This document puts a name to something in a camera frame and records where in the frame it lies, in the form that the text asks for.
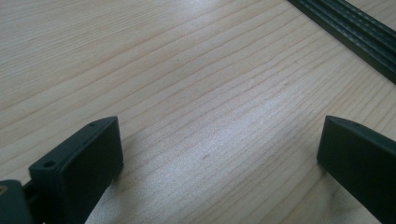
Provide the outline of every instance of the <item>wood grain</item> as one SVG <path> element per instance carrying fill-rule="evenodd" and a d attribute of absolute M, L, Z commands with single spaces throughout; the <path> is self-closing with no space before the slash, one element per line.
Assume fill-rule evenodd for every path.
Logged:
<path fill-rule="evenodd" d="M 1 179 L 119 116 L 88 223 L 377 223 L 316 153 L 325 115 L 396 139 L 396 88 L 287 1 L 1 1 L 0 55 Z"/>

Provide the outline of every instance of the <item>wooden table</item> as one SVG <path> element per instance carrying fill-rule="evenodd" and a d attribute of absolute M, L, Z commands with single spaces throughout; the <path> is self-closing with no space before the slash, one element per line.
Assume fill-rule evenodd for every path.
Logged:
<path fill-rule="evenodd" d="M 119 116 L 88 223 L 377 223 L 316 154 L 325 115 L 396 139 L 395 85 L 287 1 L 1 1 L 0 52 L 1 179 Z"/>

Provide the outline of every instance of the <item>black rubber strip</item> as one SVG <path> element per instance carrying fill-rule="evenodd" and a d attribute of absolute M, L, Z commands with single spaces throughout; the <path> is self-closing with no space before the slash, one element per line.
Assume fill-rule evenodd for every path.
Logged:
<path fill-rule="evenodd" d="M 344 0 L 289 0 L 396 84 L 396 32 Z"/>

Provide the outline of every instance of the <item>dark green plastic piece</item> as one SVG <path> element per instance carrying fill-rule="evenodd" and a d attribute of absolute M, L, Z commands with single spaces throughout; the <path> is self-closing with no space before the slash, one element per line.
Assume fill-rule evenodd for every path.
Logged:
<path fill-rule="evenodd" d="M 327 116 L 318 163 L 380 222 L 396 223 L 396 142 L 359 123 Z"/>
<path fill-rule="evenodd" d="M 29 167 L 47 223 L 84 223 L 123 166 L 117 117 L 92 122 Z"/>
<path fill-rule="evenodd" d="M 99 119 L 29 168 L 32 180 L 0 181 L 0 224 L 82 224 L 123 166 L 117 117 Z"/>
<path fill-rule="evenodd" d="M 396 84 L 396 32 L 344 0 L 289 0 Z"/>
<path fill-rule="evenodd" d="M 34 224 L 22 185 L 17 180 L 0 181 L 0 223 Z"/>

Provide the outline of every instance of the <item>screw hole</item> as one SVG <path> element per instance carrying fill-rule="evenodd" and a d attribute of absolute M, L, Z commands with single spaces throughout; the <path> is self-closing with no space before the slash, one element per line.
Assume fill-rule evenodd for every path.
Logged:
<path fill-rule="evenodd" d="M 51 166 L 55 165 L 55 161 L 47 161 L 46 163 L 44 163 L 44 167 L 49 168 Z"/>

